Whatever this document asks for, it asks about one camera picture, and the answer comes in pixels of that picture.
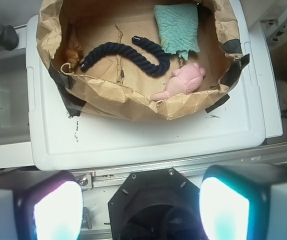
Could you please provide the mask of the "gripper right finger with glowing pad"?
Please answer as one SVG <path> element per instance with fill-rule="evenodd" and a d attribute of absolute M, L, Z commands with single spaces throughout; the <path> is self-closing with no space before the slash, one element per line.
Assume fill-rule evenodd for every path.
<path fill-rule="evenodd" d="M 210 166 L 199 210 L 211 240 L 287 240 L 287 163 Z"/>

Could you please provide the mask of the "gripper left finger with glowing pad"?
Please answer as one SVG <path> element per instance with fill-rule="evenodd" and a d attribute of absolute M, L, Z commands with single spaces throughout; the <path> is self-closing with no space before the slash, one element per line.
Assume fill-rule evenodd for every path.
<path fill-rule="evenodd" d="M 0 171 L 0 240 L 76 240 L 83 195 L 69 171 Z"/>

